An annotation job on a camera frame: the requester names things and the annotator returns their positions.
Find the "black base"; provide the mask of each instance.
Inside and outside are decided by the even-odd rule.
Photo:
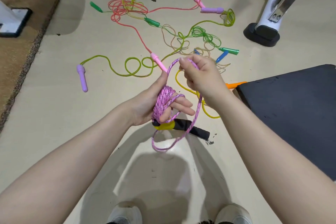
[[[245,37],[266,47],[273,47],[280,39],[279,33],[270,27],[261,25],[255,29],[257,23],[250,23],[243,31]]]
[[[14,8],[11,8],[11,9],[27,9],[27,13],[26,13],[26,16],[23,18],[22,22],[21,22],[21,25],[19,26],[18,30],[15,32],[15,33],[6,33],[6,32],[3,32],[3,33],[0,33],[0,37],[18,37],[23,28],[25,27],[27,21],[29,20],[31,14],[33,13],[32,10],[30,10],[29,8],[26,8],[26,7],[14,7]]]

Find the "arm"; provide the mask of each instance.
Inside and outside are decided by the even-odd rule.
[[[0,223],[63,223],[130,126],[150,120],[167,77],[162,73],[149,89],[114,108],[17,178],[0,194]],[[171,106],[195,114],[185,98]],[[167,120],[170,111],[167,108],[160,120]]]
[[[252,179],[284,223],[336,223],[336,184],[230,92],[209,59],[181,61],[187,84],[221,116]]]

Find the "white sneaker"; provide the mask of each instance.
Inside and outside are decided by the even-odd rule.
[[[122,202],[113,208],[107,219],[107,223],[110,222],[117,224],[142,224],[141,212],[132,202]]]
[[[233,224],[252,224],[250,214],[240,205],[236,204],[225,206],[220,210],[216,217],[215,224],[225,221]]]

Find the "black mat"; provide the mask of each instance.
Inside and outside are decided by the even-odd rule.
[[[335,65],[248,82],[237,91],[267,126],[336,180]]]

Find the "carpet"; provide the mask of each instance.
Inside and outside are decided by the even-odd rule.
[[[0,38],[0,132],[60,0],[1,0],[33,13],[18,38]]]

